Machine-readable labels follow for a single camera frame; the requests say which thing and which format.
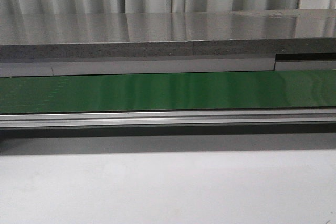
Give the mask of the green conveyor belt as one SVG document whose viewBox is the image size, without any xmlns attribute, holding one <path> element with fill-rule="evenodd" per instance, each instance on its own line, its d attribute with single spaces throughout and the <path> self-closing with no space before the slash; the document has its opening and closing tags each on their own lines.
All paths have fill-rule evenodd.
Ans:
<svg viewBox="0 0 336 224">
<path fill-rule="evenodd" d="M 1 113 L 335 106 L 335 71 L 1 78 Z"/>
</svg>

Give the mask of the grey conveyor back rail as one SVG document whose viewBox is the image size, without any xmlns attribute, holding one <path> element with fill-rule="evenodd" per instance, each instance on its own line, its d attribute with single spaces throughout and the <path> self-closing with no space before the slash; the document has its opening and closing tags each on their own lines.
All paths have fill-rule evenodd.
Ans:
<svg viewBox="0 0 336 224">
<path fill-rule="evenodd" d="M 335 53 L 23 59 L 1 62 L 1 77 L 334 70 Z"/>
</svg>

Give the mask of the aluminium conveyor front rail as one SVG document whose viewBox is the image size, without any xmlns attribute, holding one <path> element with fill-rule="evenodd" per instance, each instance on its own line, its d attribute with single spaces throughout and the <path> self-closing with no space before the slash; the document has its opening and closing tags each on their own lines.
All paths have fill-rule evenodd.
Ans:
<svg viewBox="0 0 336 224">
<path fill-rule="evenodd" d="M 335 109 L 187 110 L 1 115 L 2 129 L 310 122 L 335 122 Z"/>
</svg>

